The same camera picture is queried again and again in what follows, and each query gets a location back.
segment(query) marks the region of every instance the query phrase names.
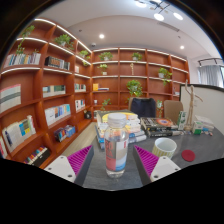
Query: cabinet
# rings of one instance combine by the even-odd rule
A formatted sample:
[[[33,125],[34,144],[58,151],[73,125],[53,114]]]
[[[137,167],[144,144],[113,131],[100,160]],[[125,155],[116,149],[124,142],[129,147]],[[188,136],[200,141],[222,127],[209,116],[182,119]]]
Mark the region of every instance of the cabinet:
[[[21,104],[12,107],[0,114],[0,133],[13,122],[32,115],[36,134],[26,139],[12,153],[8,152],[7,159],[23,162],[36,148],[44,145],[51,151],[51,156],[41,165],[45,168],[57,158],[78,135],[94,119],[94,111],[100,110],[104,100],[110,98],[111,104],[105,106],[106,110],[120,110],[128,108],[127,99],[130,97],[126,84],[130,80],[138,80],[141,83],[143,96],[157,100],[179,100],[175,92],[180,92],[180,84],[188,79],[190,83],[188,62],[185,59],[165,52],[141,48],[106,48],[91,51],[81,40],[74,37],[69,31],[53,21],[38,18],[31,22],[35,29],[23,42],[24,53],[31,54],[35,49],[41,54],[39,64],[21,64],[1,67],[0,88],[4,89],[15,84],[21,84]],[[54,42],[54,38],[61,34],[68,34],[74,42],[74,50],[65,49]],[[19,39],[9,51],[15,54]],[[87,50],[90,59],[80,56],[80,51]],[[113,58],[109,61],[101,61],[99,55],[103,52],[111,52]],[[140,53],[142,59],[134,61],[133,53]],[[45,65],[47,57],[55,57],[70,63],[68,70]],[[107,75],[101,73],[99,66],[107,64]],[[172,72],[170,82],[164,86],[163,80],[158,77],[160,67]],[[98,83],[101,88],[109,90],[93,91],[93,84]],[[85,85],[84,92],[76,92],[75,84]],[[44,86],[64,85],[65,94],[43,97]],[[85,106],[76,109],[75,101],[84,100]],[[71,114],[61,118],[57,122],[47,125],[45,109],[69,104]],[[85,119],[84,112],[91,111],[92,119]],[[72,125],[76,133],[64,141],[57,142],[54,131],[60,127]]]

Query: curtain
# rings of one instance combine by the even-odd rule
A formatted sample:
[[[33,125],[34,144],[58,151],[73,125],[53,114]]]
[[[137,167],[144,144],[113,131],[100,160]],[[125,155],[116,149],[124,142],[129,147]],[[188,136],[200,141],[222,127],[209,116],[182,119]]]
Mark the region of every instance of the curtain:
[[[223,88],[223,78],[220,66],[207,65],[199,67],[201,84],[218,86]]]

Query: white ceiling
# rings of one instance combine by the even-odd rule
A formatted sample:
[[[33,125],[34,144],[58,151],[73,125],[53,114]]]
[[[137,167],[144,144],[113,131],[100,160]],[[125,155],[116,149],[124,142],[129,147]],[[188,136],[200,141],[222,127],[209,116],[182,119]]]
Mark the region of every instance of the white ceiling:
[[[91,50],[140,47],[165,51],[193,62],[221,58],[205,32],[183,11],[170,5],[166,8],[168,13],[161,12],[163,22],[179,29],[177,32],[159,25],[153,15],[161,9],[150,7],[154,6],[139,8],[134,0],[65,0],[38,17],[61,24]],[[172,11],[182,15],[183,20],[176,19]],[[100,33],[105,35],[104,39],[99,38]],[[91,47],[91,43],[96,43],[96,47]]]

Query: desk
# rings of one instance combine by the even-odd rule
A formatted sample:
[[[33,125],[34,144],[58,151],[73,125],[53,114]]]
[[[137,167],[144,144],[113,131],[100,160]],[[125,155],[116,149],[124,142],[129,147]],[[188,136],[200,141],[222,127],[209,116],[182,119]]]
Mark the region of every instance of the desk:
[[[201,135],[180,135],[170,137],[177,143],[177,149],[172,157],[172,161],[181,169],[207,161],[220,159],[224,153],[224,136],[216,128],[213,136]],[[94,146],[94,156],[92,158],[89,170],[87,172],[84,188],[98,190],[125,190],[142,187],[139,172],[133,157],[133,146],[137,145],[143,149],[152,152],[154,142],[157,138],[147,138],[142,142],[131,143],[128,145],[127,162],[125,172],[119,179],[111,179],[106,174],[105,151],[101,150],[95,138],[92,142]],[[181,153],[185,149],[190,149],[195,153],[195,160],[185,161]]]

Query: white cup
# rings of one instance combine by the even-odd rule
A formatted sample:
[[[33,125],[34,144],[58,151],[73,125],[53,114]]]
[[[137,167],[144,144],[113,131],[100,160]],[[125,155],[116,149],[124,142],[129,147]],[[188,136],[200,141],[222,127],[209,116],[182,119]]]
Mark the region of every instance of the white cup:
[[[155,141],[152,153],[158,157],[167,156],[169,159],[172,158],[177,144],[170,138],[158,138]]]

